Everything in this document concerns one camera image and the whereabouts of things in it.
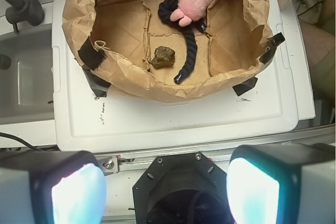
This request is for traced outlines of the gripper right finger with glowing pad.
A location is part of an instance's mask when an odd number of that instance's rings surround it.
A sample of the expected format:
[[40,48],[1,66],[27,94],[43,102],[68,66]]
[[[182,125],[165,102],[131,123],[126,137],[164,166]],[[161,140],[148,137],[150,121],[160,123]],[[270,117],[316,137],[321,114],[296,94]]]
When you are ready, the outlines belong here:
[[236,223],[335,223],[335,146],[241,145],[226,190]]

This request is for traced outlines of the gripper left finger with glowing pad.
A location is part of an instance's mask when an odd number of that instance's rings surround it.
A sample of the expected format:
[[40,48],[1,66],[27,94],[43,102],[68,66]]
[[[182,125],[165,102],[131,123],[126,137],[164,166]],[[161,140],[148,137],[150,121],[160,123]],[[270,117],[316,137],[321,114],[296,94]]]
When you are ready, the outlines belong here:
[[100,223],[106,198],[91,152],[1,153],[1,223]]

